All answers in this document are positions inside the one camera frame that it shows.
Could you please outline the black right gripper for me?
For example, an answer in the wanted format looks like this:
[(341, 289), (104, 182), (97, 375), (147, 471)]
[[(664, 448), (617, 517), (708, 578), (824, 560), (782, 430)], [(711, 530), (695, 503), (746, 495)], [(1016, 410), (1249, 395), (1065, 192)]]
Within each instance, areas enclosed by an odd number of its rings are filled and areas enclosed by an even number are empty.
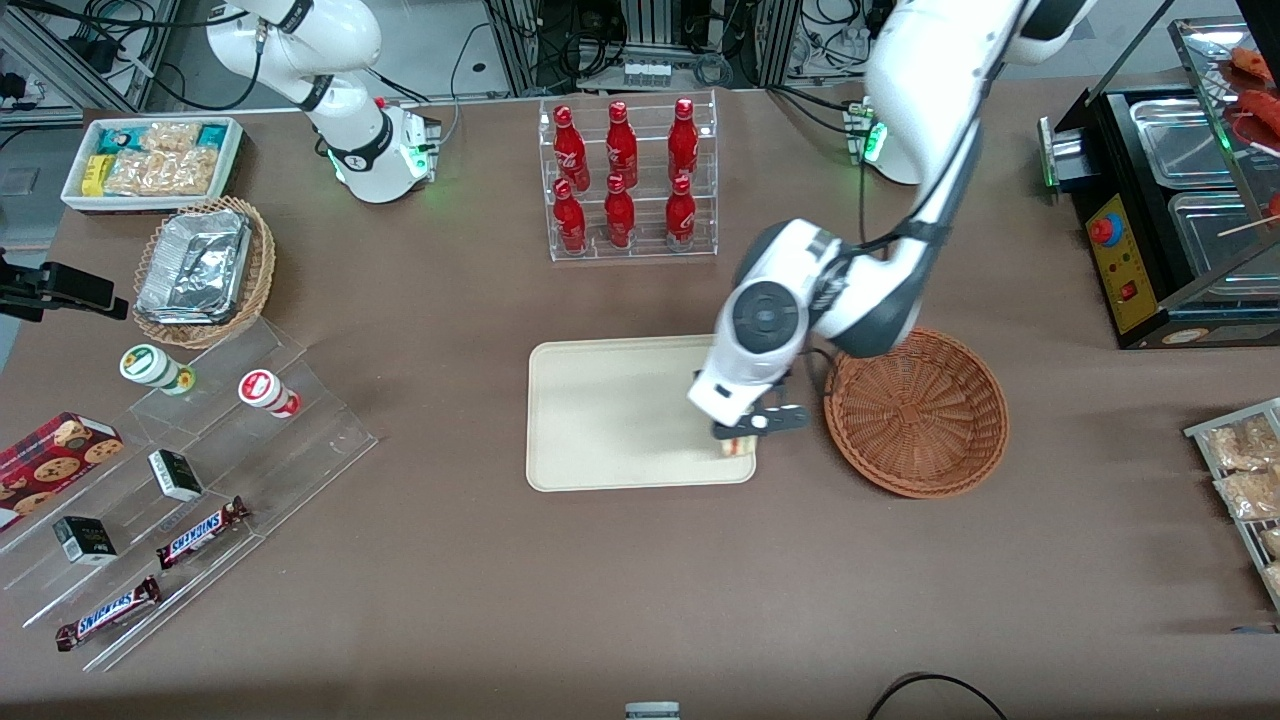
[(47, 309), (74, 309), (125, 320), (129, 304), (115, 295), (114, 282), (100, 275), (61, 263), (22, 266), (9, 263), (6, 250), (1, 249), (1, 314), (41, 323)]

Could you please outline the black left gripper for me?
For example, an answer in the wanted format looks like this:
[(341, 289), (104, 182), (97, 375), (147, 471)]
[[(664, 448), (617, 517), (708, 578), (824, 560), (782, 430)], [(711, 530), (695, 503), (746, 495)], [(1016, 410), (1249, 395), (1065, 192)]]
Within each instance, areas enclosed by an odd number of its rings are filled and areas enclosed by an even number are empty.
[(713, 421), (710, 434), (718, 441), (726, 441), (727, 447), (753, 447), (753, 437), (797, 430), (809, 424), (810, 413), (803, 405), (767, 407), (756, 402), (733, 425)]

